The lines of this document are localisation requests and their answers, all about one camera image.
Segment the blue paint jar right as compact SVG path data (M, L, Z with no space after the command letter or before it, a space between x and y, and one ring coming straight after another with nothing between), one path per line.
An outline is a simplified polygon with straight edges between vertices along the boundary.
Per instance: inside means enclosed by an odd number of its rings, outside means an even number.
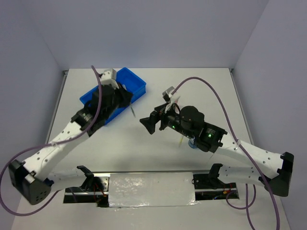
M198 147L194 144L194 141L193 140L189 140L188 141L188 144L189 144L189 146L192 148L192 149L197 149Z

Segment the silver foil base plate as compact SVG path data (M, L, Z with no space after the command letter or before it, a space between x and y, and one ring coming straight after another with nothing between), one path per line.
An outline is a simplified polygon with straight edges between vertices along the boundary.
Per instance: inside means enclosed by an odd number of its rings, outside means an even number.
M190 172L112 174L110 207L178 207L196 204Z

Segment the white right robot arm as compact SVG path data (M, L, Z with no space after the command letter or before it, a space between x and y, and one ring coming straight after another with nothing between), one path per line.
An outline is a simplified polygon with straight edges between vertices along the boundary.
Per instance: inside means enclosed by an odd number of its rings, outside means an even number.
M160 123L160 130L166 127L193 140L196 148L204 152L217 153L243 163L242 167L232 167L224 163L212 165L208 178L213 187L222 184L244 183L264 187L276 196L289 195L293 172L294 156L289 152L273 153L258 148L244 141L235 141L224 129L207 123L204 114L194 106L185 106L176 112L173 105L160 105L141 118L140 123L150 134L155 132L155 125Z

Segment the blue compartment tray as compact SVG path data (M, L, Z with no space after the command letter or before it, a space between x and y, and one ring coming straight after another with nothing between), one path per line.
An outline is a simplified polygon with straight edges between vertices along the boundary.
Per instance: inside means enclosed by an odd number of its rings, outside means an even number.
M125 85L127 91L133 93L131 103L134 103L146 93L146 82L126 67L117 71L117 81L122 85ZM83 105L92 99L92 93L97 89L98 85L79 98ZM109 119L106 120L106 124L115 119L115 117L122 113L125 109L126 108L118 108L115 110Z

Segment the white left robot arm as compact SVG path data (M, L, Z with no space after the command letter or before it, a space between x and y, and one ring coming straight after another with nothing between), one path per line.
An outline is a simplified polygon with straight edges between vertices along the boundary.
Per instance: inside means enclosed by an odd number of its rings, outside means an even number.
M132 97L133 93L122 84L117 88L110 84L98 87L92 92L91 99L46 147L23 161L9 163L12 185L31 205L39 204L56 182L51 175L55 166L104 126L115 110L127 107Z

